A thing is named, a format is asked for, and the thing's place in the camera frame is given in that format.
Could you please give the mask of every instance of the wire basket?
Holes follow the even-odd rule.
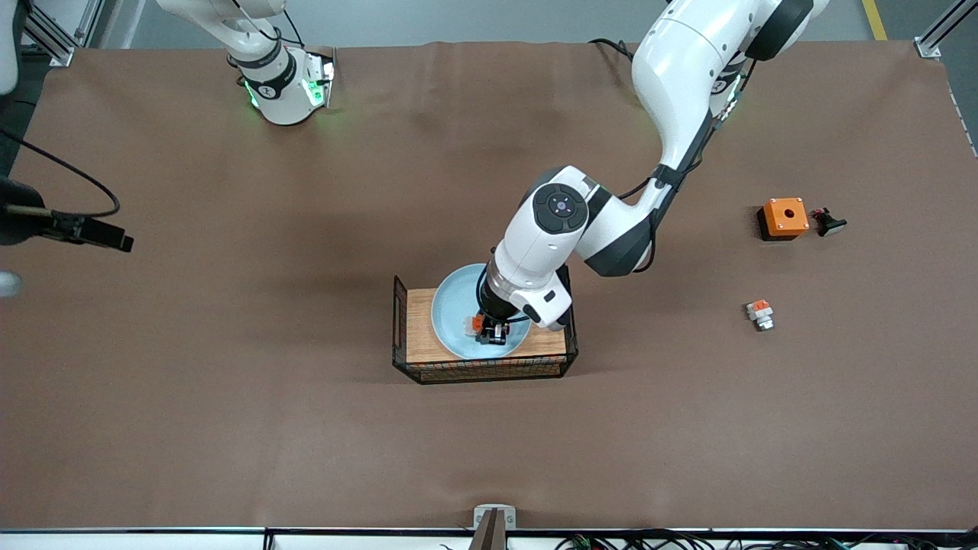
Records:
[[[567,266],[561,267],[557,276],[570,292]],[[392,363],[418,384],[560,378],[567,373],[578,352],[573,306],[568,310],[568,316],[570,322],[563,329],[563,352],[560,353],[412,362],[408,360],[408,290],[400,278],[394,277]],[[519,347],[513,353],[519,353]]]

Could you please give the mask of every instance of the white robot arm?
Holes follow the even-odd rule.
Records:
[[[573,166],[538,179],[478,289],[484,330],[510,322],[520,311],[539,326],[561,329],[571,298],[556,271],[571,252],[603,277],[628,275],[654,254],[655,229],[712,132],[717,102],[711,109],[711,95],[729,87],[746,58],[767,61],[793,44],[827,2],[667,5],[632,62],[635,91],[662,140],[659,165],[634,205]]]
[[[285,0],[156,0],[224,44],[244,76],[252,104],[275,124],[296,124],[329,100],[333,59],[283,44],[267,18]]]
[[[30,4],[26,0],[0,2],[0,97],[14,91],[20,72],[20,52],[23,22]]]

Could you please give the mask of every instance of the table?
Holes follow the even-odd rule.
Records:
[[[760,65],[658,234],[655,266],[570,264],[562,380],[419,387],[391,281],[484,261],[567,163],[615,192],[659,143],[594,45],[342,50],[333,109],[275,127],[220,51],[91,51],[27,139],[123,201],[133,253],[33,240],[3,320],[4,527],[971,527],[976,165],[909,42]],[[28,153],[57,208],[96,191]],[[841,234],[770,245],[800,196]],[[764,298],[776,328],[743,305]]]

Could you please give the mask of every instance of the orange push button box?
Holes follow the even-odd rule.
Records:
[[[765,241],[790,241],[808,231],[808,213],[797,197],[767,201],[757,210],[757,222]]]

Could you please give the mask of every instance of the white plastic mount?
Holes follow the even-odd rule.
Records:
[[[499,508],[503,514],[503,518],[506,520],[506,530],[516,528],[516,508],[507,504],[480,504],[476,506],[475,510],[472,511],[472,528],[478,529],[482,515],[487,514],[493,508]]]
[[[938,48],[937,44],[928,47],[919,36],[915,36],[913,45],[917,49],[917,54],[923,59],[941,59],[941,48]]]

